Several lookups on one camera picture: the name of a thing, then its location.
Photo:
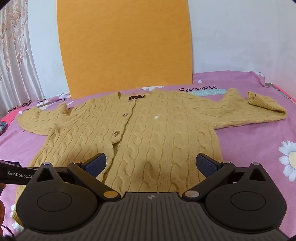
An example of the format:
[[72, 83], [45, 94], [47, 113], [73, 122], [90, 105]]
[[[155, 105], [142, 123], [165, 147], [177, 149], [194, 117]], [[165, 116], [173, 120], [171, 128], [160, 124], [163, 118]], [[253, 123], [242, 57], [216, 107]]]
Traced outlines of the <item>mustard cable-knit cardigan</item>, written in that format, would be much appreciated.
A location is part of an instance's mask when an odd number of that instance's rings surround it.
[[65, 167], [104, 153], [98, 180], [124, 194], [183, 193], [204, 180], [197, 154], [222, 161], [217, 129], [286, 117], [272, 98], [254, 92], [242, 97], [231, 88], [220, 101], [182, 91], [153, 90], [137, 99], [117, 92], [71, 109], [65, 103], [51, 111], [31, 108], [17, 121], [46, 136], [31, 167]]

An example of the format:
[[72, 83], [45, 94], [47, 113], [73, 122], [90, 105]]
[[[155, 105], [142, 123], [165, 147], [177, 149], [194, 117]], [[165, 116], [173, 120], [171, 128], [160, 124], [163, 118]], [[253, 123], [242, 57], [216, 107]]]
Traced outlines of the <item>beige floral curtain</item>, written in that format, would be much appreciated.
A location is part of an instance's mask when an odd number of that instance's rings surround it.
[[1, 10], [1, 116], [44, 99], [29, 37], [28, 2], [9, 1]]

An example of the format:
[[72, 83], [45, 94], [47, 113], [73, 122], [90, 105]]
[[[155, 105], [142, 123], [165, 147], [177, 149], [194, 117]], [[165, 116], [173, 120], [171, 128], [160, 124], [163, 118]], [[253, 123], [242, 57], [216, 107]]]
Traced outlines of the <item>orange headboard panel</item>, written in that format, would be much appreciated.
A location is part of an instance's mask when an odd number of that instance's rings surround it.
[[187, 1], [57, 1], [70, 94], [190, 84]]

